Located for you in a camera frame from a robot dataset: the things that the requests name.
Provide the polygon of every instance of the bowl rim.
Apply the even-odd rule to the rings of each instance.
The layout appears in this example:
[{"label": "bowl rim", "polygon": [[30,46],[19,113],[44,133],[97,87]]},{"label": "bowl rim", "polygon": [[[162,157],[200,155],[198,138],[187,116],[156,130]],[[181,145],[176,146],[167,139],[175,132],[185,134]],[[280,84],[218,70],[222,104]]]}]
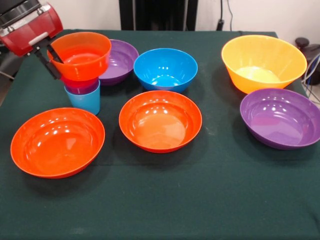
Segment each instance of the bowl rim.
[{"label": "bowl rim", "polygon": [[136,53],[136,58],[133,59],[132,68],[130,68],[126,73],[123,73],[123,74],[118,75],[118,76],[113,76],[113,77],[107,77],[107,78],[102,77],[102,75],[105,74],[105,73],[108,71],[108,69],[107,69],[104,73],[102,73],[100,76],[98,76],[98,78],[99,78],[100,81],[107,81],[107,80],[112,80],[112,79],[120,78],[120,77],[122,77],[122,76],[130,73],[130,72],[134,69],[134,64],[135,64],[136,59],[139,57],[139,52],[138,52],[138,50],[137,50],[132,44],[130,44],[129,42],[122,41],[122,40],[119,40],[119,39],[110,39],[110,42],[111,42],[110,55],[111,55],[111,52],[113,51],[112,43],[113,43],[113,42],[121,42],[121,43],[123,43],[123,44],[125,44],[125,45],[128,45],[131,49],[134,50],[134,52]]},{"label": "bowl rim", "polygon": [[293,95],[297,96],[298,98],[302,98],[302,99],[304,99],[304,100],[307,100],[309,103],[312,104],[312,107],[313,107],[313,108],[316,108],[316,109],[318,110],[318,112],[320,112],[320,109],[319,109],[311,100],[309,100],[309,99],[308,99],[307,97],[305,97],[304,95],[299,94],[299,93],[297,93],[297,92],[295,92],[295,91],[288,90],[288,89],[282,89],[282,88],[263,88],[263,89],[259,89],[259,90],[256,90],[256,91],[253,91],[253,92],[247,94],[247,95],[242,99],[242,101],[241,101],[241,103],[240,103],[240,107],[239,107],[239,111],[240,111],[241,118],[242,118],[242,120],[244,121],[245,125],[250,129],[250,131],[254,132],[255,134],[257,134],[257,135],[260,136],[261,138],[263,138],[263,139],[265,139],[265,140],[267,140],[267,141],[269,141],[269,142],[271,142],[271,143],[275,143],[275,144],[278,144],[278,145],[281,145],[281,146],[287,147],[287,148],[304,148],[304,147],[310,146],[310,145],[315,144],[316,142],[318,142],[318,141],[320,140],[320,134],[319,134],[319,136],[318,136],[315,140],[313,140],[313,141],[311,141],[311,142],[309,142],[309,143],[305,143],[305,144],[284,144],[284,143],[281,143],[281,142],[278,142],[278,141],[274,141],[274,140],[272,140],[272,139],[270,139],[270,138],[268,138],[268,137],[265,137],[265,136],[259,134],[258,132],[256,132],[255,130],[253,130],[253,129],[251,128],[250,124],[248,123],[248,121],[247,121],[247,120],[245,119],[245,117],[244,117],[244,113],[243,113],[243,111],[242,111],[242,109],[244,109],[243,104],[244,104],[245,100],[246,100],[247,98],[250,98],[253,93],[270,91],[270,90],[277,91],[277,92],[287,92],[287,93],[289,93],[289,94],[293,94]]},{"label": "bowl rim", "polygon": [[[68,172],[64,172],[64,173],[59,173],[59,174],[35,174],[34,172],[30,172],[28,170],[25,170],[24,168],[22,168],[17,162],[16,162],[16,159],[13,157],[13,147],[14,147],[14,142],[16,141],[16,138],[17,138],[17,135],[18,133],[21,131],[21,129],[29,122],[33,121],[35,118],[41,116],[42,114],[45,114],[45,113],[48,113],[48,112],[55,112],[57,110],[73,110],[73,111],[77,111],[77,112],[83,112],[83,113],[86,113],[86,114],[89,114],[91,115],[92,117],[94,117],[97,122],[99,123],[99,125],[102,127],[103,129],[103,133],[102,133],[102,142],[101,142],[101,146],[98,147],[97,151],[95,154],[92,155],[92,157],[86,161],[84,164],[82,164],[81,166],[73,169],[73,170],[70,170]],[[34,115],[33,117],[29,118],[27,121],[25,121],[19,128],[18,130],[15,132],[12,140],[11,140],[11,144],[10,144],[10,155],[11,155],[11,158],[12,158],[12,161],[14,162],[14,164],[20,169],[22,170],[23,172],[27,173],[27,174],[30,174],[32,176],[36,176],[36,177],[39,177],[39,178],[48,178],[48,179],[54,179],[54,178],[59,178],[61,176],[63,176],[64,178],[65,177],[68,177],[69,174],[72,174],[72,173],[77,173],[78,170],[81,170],[82,168],[84,168],[85,166],[87,166],[88,164],[90,164],[96,157],[97,155],[99,154],[99,152],[101,151],[104,143],[105,143],[105,140],[106,140],[106,130],[105,130],[105,127],[103,125],[103,123],[101,122],[101,120],[96,116],[94,115],[93,113],[89,112],[89,111],[86,111],[86,110],[83,110],[83,109],[80,109],[80,108],[76,108],[76,107],[58,107],[58,108],[53,108],[53,109],[49,109],[49,110],[46,110],[46,111],[43,111],[43,112],[40,112],[36,115]]]},{"label": "bowl rim", "polygon": [[[151,147],[146,147],[146,146],[143,146],[135,141],[133,141],[133,139],[128,136],[125,132],[124,132],[124,125],[122,124],[122,122],[120,121],[120,118],[121,118],[121,115],[123,114],[124,112],[124,108],[131,103],[131,101],[134,101],[136,98],[142,96],[142,95],[146,95],[146,94],[151,94],[152,92],[154,92],[155,94],[156,93],[160,93],[160,94],[170,94],[170,95],[176,95],[176,96],[181,96],[182,98],[184,98],[185,100],[187,100],[189,103],[191,103],[195,109],[196,109],[196,112],[199,114],[200,116],[200,121],[199,121],[199,126],[198,126],[198,129],[194,132],[194,134],[192,135],[192,137],[190,137],[190,139],[188,139],[188,141],[186,142],[183,142],[183,143],[180,143],[179,145],[177,146],[174,146],[174,147],[170,147],[170,148],[151,148]],[[198,107],[198,105],[192,101],[190,98],[188,98],[187,96],[185,95],[182,95],[178,92],[175,92],[175,91],[168,91],[168,90],[151,90],[151,91],[145,91],[145,92],[142,92],[138,95],[135,95],[134,97],[130,98],[124,105],[123,107],[121,108],[121,111],[119,113],[119,117],[118,117],[118,122],[119,122],[119,127],[121,129],[121,132],[123,133],[123,135],[130,141],[132,142],[133,144],[135,144],[136,146],[140,147],[141,149],[149,149],[149,150],[155,150],[155,151],[168,151],[168,152],[171,152],[173,150],[176,150],[176,149],[179,149],[187,144],[189,144],[200,132],[201,128],[202,128],[202,123],[203,123],[203,117],[202,117],[202,113],[201,113],[201,110],[200,108]]]},{"label": "bowl rim", "polygon": [[[224,51],[225,51],[226,47],[227,47],[230,43],[232,43],[232,42],[234,42],[234,41],[236,41],[237,39],[240,39],[240,38],[243,39],[243,38],[257,38],[257,37],[258,37],[258,38],[265,38],[265,39],[273,39],[273,40],[279,41],[279,42],[281,42],[281,43],[284,43],[285,45],[290,46],[290,48],[294,48],[295,50],[297,50],[297,51],[298,51],[298,54],[300,54],[301,57],[303,57],[303,59],[304,59],[304,61],[303,61],[303,62],[304,62],[304,66],[303,66],[303,70],[301,71],[301,74],[299,74],[299,76],[296,77],[296,78],[293,77],[293,78],[290,78],[289,80],[281,81],[280,83],[291,83],[291,82],[293,82],[294,80],[300,78],[300,77],[304,74],[304,72],[307,70],[308,63],[307,63],[306,57],[305,57],[304,54],[303,54],[297,47],[295,47],[293,44],[291,44],[291,43],[289,43],[289,42],[287,42],[287,41],[285,41],[285,40],[282,40],[282,39],[280,39],[280,38],[274,37],[274,36],[268,36],[268,35],[263,35],[263,34],[248,34],[248,35],[242,35],[242,36],[234,37],[234,38],[230,39],[230,40],[229,40],[226,44],[224,44],[224,46],[222,47],[222,50],[221,50],[221,58],[222,58],[222,61],[223,61],[223,63],[227,66],[227,68],[230,69],[233,73],[237,74],[237,75],[240,76],[240,77],[243,77],[243,76],[239,75],[238,73],[236,73],[236,70],[234,70],[233,67],[230,67],[229,64],[227,64],[227,62],[226,62],[226,60],[225,60],[225,58],[224,58]],[[248,80],[253,81],[253,82],[256,82],[256,83],[263,83],[263,84],[267,84],[267,85],[269,85],[269,84],[274,84],[274,83],[268,83],[268,82],[263,82],[263,81],[254,80],[254,79],[249,79],[249,78],[246,78],[246,77],[243,77],[243,78],[248,79]]]},{"label": "bowl rim", "polygon": [[102,56],[100,56],[99,58],[95,59],[95,60],[91,60],[91,61],[87,61],[85,63],[76,63],[76,64],[73,64],[73,63],[61,63],[61,62],[58,62],[56,60],[53,59],[53,57],[51,58],[51,53],[49,52],[49,50],[47,50],[47,56],[49,58],[49,61],[51,62],[54,62],[54,64],[57,64],[58,66],[61,65],[61,66],[67,66],[67,67],[81,67],[81,66],[85,66],[85,65],[89,65],[89,64],[92,64],[92,63],[95,63],[95,62],[99,62],[101,59],[105,58],[108,54],[110,54],[110,51],[111,51],[111,48],[112,48],[112,44],[111,44],[111,41],[110,39],[106,36],[106,35],[103,35],[101,33],[98,33],[98,32],[93,32],[93,31],[76,31],[76,32],[72,32],[72,33],[68,33],[68,34],[65,34],[65,35],[62,35],[61,37],[57,38],[56,40],[54,40],[51,44],[54,44],[56,41],[62,39],[63,37],[65,36],[70,36],[70,35],[81,35],[81,34],[92,34],[92,35],[99,35],[99,36],[103,36],[107,39],[107,42],[109,43],[109,48],[107,50],[107,52],[105,54],[103,54]]},{"label": "bowl rim", "polygon": [[[139,75],[137,74],[137,72],[136,72],[136,63],[137,63],[138,59],[139,59],[140,57],[142,57],[143,55],[149,54],[149,53],[151,53],[151,52],[162,51],[162,50],[169,50],[169,51],[173,51],[173,52],[179,52],[179,53],[185,54],[185,55],[187,55],[189,58],[191,58],[192,62],[195,64],[195,68],[196,68],[195,71],[194,71],[193,76],[190,77],[187,81],[185,81],[185,82],[182,83],[182,84],[179,84],[179,85],[173,85],[173,84],[172,84],[172,85],[169,85],[169,86],[152,85],[151,83],[142,80],[142,79],[139,77]],[[136,58],[136,60],[134,61],[134,64],[133,64],[134,74],[138,77],[138,79],[139,79],[140,81],[142,81],[142,82],[144,82],[144,83],[146,83],[146,84],[148,84],[148,85],[152,85],[152,86],[154,86],[154,87],[158,87],[158,88],[172,88],[172,87],[179,87],[179,86],[182,86],[182,85],[184,85],[184,84],[188,84],[188,83],[190,83],[190,82],[195,78],[195,76],[197,75],[197,73],[198,73],[198,68],[199,68],[199,67],[198,67],[198,63],[197,63],[197,61],[195,60],[195,58],[194,58],[193,56],[191,56],[189,53],[187,53],[187,52],[185,52],[185,51],[182,51],[182,50],[179,50],[179,49],[176,49],[176,48],[170,48],[170,47],[160,47],[160,48],[154,48],[154,49],[150,49],[150,50],[148,50],[148,51],[145,51],[144,53],[142,53],[140,56],[138,56],[138,57]]]}]

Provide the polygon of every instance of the yellow bowl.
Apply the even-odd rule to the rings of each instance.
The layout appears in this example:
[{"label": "yellow bowl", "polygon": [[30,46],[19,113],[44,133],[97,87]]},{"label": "yellow bowl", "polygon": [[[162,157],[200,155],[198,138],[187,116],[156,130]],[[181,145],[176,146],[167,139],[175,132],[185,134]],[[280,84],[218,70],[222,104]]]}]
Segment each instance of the yellow bowl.
[{"label": "yellow bowl", "polygon": [[246,94],[283,89],[307,69],[307,60],[299,49],[265,35],[236,37],[224,45],[221,56],[233,84]]}]

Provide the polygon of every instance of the cup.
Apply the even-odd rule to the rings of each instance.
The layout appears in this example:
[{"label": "cup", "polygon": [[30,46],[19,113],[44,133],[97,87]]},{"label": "cup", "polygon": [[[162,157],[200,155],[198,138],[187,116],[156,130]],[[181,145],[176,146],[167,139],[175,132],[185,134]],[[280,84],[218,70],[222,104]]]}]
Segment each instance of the cup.
[{"label": "cup", "polygon": [[73,94],[67,90],[66,86],[64,87],[64,90],[66,91],[73,107],[86,110],[94,115],[99,113],[100,81],[98,81],[98,87],[87,94]]},{"label": "cup", "polygon": [[65,77],[61,78],[61,81],[64,83],[65,89],[75,95],[84,95],[92,93],[97,89],[99,85],[99,78],[96,77],[87,81],[73,81]]}]

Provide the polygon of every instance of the orange bowl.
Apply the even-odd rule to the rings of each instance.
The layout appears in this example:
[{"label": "orange bowl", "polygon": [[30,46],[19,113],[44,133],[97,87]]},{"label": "orange bowl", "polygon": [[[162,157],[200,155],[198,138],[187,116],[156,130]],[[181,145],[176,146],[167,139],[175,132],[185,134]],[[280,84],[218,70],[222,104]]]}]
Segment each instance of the orange bowl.
[{"label": "orange bowl", "polygon": [[246,94],[266,88],[283,89],[307,69],[300,50],[265,35],[236,37],[224,45],[221,56],[233,84]]},{"label": "orange bowl", "polygon": [[108,68],[111,41],[95,32],[75,32],[64,35],[52,44],[63,63],[53,60],[53,65],[67,79],[87,81],[102,75]]},{"label": "orange bowl", "polygon": [[147,91],[131,98],[121,109],[123,134],[152,153],[169,153],[187,145],[202,126],[197,105],[173,91]]},{"label": "orange bowl", "polygon": [[25,122],[11,142],[13,162],[24,172],[60,179],[85,169],[105,141],[102,122],[78,108],[56,108]]}]

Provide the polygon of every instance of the blue cup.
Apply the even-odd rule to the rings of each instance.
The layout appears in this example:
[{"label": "blue cup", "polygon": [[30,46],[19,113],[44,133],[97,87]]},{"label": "blue cup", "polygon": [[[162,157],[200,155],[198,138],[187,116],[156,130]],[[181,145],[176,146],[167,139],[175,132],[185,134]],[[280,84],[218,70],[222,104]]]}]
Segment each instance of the blue cup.
[{"label": "blue cup", "polygon": [[73,94],[64,87],[71,104],[78,109],[86,110],[94,115],[97,115],[100,111],[100,81],[98,87],[87,94]]}]

